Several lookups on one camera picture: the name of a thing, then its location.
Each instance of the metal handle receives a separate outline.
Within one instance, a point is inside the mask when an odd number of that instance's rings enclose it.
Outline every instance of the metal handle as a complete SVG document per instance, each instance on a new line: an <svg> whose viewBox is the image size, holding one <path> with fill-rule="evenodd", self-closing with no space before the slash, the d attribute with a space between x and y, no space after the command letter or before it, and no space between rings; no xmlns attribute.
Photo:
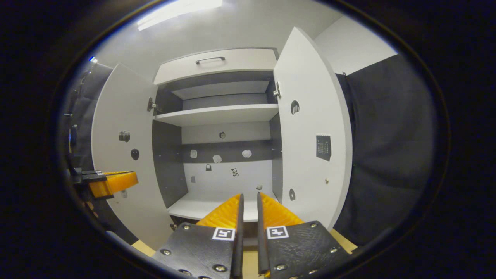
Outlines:
<svg viewBox="0 0 496 279"><path fill-rule="evenodd" d="M210 57L210 58L204 58L204 59L200 59L200 60L196 60L196 64L200 64L200 61L203 61L203 60L209 60L209 59L217 59L217 58L220 58L220 60L224 61L226 58L224 56L217 56L217 57Z"/></svg>

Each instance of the ceiling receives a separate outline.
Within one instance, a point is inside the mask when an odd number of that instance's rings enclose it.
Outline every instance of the ceiling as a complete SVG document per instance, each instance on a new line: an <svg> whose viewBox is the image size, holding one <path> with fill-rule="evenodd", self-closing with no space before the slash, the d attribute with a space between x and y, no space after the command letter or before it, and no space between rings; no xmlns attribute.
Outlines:
<svg viewBox="0 0 496 279"><path fill-rule="evenodd" d="M92 53L153 80L159 65L196 52L234 47L284 47L293 26L315 38L342 16L312 0L224 0L221 7L171 18L138 31L121 28Z"/></svg>

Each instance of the bolt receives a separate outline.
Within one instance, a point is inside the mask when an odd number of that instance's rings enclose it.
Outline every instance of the bolt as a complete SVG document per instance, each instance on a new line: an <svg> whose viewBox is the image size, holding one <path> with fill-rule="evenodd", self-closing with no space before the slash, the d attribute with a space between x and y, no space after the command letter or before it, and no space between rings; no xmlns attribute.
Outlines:
<svg viewBox="0 0 496 279"><path fill-rule="evenodd" d="M278 266L276 266L276 270L285 270L286 268L288 268L288 266L286 266L286 265L278 265Z"/></svg>
<svg viewBox="0 0 496 279"><path fill-rule="evenodd" d="M218 272L224 272L226 271L226 267L225 266L222 266L222 265L217 265L214 267L214 269Z"/></svg>
<svg viewBox="0 0 496 279"><path fill-rule="evenodd" d="M181 270L179 270L179 271L180 271L180 272L182 272L182 273L184 273L184 274L186 274L186 275L191 276L191 272L189 272L189 271L187 271L187 270L182 270L182 269L181 269Z"/></svg>

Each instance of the shelf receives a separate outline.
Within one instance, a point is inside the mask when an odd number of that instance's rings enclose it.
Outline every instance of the shelf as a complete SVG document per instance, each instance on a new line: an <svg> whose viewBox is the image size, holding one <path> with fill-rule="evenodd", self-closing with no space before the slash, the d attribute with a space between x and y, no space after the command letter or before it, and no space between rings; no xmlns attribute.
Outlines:
<svg viewBox="0 0 496 279"><path fill-rule="evenodd" d="M278 112L279 106L277 104L238 105L165 113L155 116L155 120L180 127L222 123L262 122L269 121Z"/></svg>
<svg viewBox="0 0 496 279"><path fill-rule="evenodd" d="M258 209L256 203L257 191L244 193L245 212L243 215L244 222L257 222ZM237 193L213 192L213 191L194 191L188 192L184 197L171 205L167 211L170 215L184 217L189 219L200 220L216 209L227 199ZM265 193L276 200L274 193Z"/></svg>

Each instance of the open cabinet door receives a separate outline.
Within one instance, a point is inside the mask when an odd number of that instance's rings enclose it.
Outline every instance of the open cabinet door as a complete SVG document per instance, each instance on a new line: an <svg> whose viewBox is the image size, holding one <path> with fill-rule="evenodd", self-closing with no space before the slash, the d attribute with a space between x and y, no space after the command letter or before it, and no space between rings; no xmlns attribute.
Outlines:
<svg viewBox="0 0 496 279"><path fill-rule="evenodd" d="M128 188L127 196L114 194L107 200L122 223L153 249L160 248L172 234L158 188L152 153L153 111L148 98L155 99L157 86L131 69L118 64L107 79L98 99L91 131L91 152L95 169L103 172L133 170L139 183ZM130 132L128 142L119 132ZM137 149L137 160L131 151Z"/></svg>
<svg viewBox="0 0 496 279"><path fill-rule="evenodd" d="M328 60L301 29L274 68L283 151L282 204L331 229L348 192L352 137L343 91Z"/></svg>

